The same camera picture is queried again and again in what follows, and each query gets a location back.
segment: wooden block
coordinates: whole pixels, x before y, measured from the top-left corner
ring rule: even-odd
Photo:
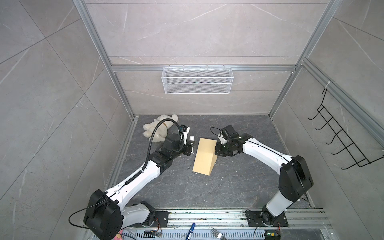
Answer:
[[[192,171],[211,175],[217,159],[217,155],[215,155],[216,142],[216,140],[200,138]]]

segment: wire mesh basket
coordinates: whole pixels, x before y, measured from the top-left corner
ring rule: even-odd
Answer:
[[[167,67],[161,75],[166,94],[229,93],[230,67]]]

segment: fork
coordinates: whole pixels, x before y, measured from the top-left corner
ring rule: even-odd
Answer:
[[[213,227],[211,227],[211,233],[218,239],[221,239],[221,240],[228,240],[224,237],[223,234],[221,234],[219,231],[217,231],[216,229],[214,229]]]

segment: plush toy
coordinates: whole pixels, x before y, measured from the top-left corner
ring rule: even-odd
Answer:
[[[145,137],[150,138],[152,135],[153,130],[155,129],[156,125],[163,119],[171,118],[175,120],[176,122],[179,120],[178,116],[176,114],[173,114],[172,117],[168,115],[161,115],[157,119],[154,119],[152,123],[150,124],[144,124],[143,128],[145,132],[143,133]],[[173,122],[171,121],[165,121],[163,122],[159,128],[156,130],[155,135],[153,136],[153,142],[164,142],[164,140],[167,137],[168,134],[168,128],[173,126]]]

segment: black wire rack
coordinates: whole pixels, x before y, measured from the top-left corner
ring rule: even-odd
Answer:
[[[355,163],[352,164],[351,166],[346,167],[346,168],[342,168],[342,167],[341,167],[341,169],[345,170],[345,169],[348,169],[348,168],[353,167],[353,166],[355,166],[355,165],[357,165],[357,166],[359,166],[359,167],[364,167],[364,166],[366,166],[366,165],[368,165],[368,164],[371,164],[371,163],[373,163],[373,162],[375,162],[375,161],[377,161],[377,160],[380,160],[380,159],[384,158],[384,155],[383,155],[382,157],[380,157],[380,158],[378,158],[378,159],[375,159],[375,160],[373,160],[373,161],[370,161],[370,160],[364,155],[364,153],[359,149],[359,147],[358,147],[358,146],[356,145],[356,143],[351,139],[351,137],[348,135],[348,133],[341,127],[341,125],[338,123],[338,121],[336,121],[336,119],[332,116],[332,114],[331,114],[331,113],[325,108],[325,106],[323,105],[323,103],[324,103],[324,98],[325,98],[326,93],[327,93],[327,89],[325,88],[325,89],[323,90],[323,92],[322,92],[322,94],[324,94],[324,96],[323,96],[323,100],[321,101],[320,106],[317,108],[317,113],[316,113],[316,115],[315,115],[313,118],[308,118],[308,119],[309,119],[309,120],[313,120],[317,115],[320,115],[320,116],[324,119],[325,124],[324,124],[321,128],[319,128],[319,129],[315,128],[315,129],[316,129],[316,130],[321,130],[323,127],[325,127],[326,125],[328,125],[328,126],[331,128],[331,130],[333,131],[333,133],[334,133],[334,136],[333,136],[333,138],[332,138],[332,141],[331,141],[330,143],[326,142],[326,144],[330,145],[330,144],[333,142],[333,140],[337,137],[337,138],[339,139],[339,141],[341,142],[341,144],[344,146],[344,148],[341,149],[340,151],[338,151],[337,153],[331,153],[331,154],[332,154],[332,155],[336,155],[336,154],[339,154],[339,153],[341,153],[342,151],[346,150],[346,151],[350,154],[350,156],[352,157],[352,159],[355,161]],[[325,111],[326,111],[326,112],[329,114],[329,116],[330,116],[331,118],[327,120],[327,119],[324,117],[324,115],[321,113],[322,111],[323,111],[324,113],[325,113]],[[336,124],[341,128],[341,130],[336,131],[336,130],[329,124],[329,122],[330,122],[332,119],[333,119],[334,122],[336,122]],[[339,134],[342,134],[342,133],[344,133],[352,143],[346,145],[346,144],[341,140],[341,138],[340,138],[340,136],[339,136]],[[356,160],[356,158],[352,155],[352,153],[351,153],[350,150],[348,149],[349,147],[351,147],[351,146],[353,146],[353,145],[357,148],[357,150],[358,150],[358,151],[361,153],[361,155],[363,156],[363,159],[362,159],[362,160],[359,160],[359,161]]]

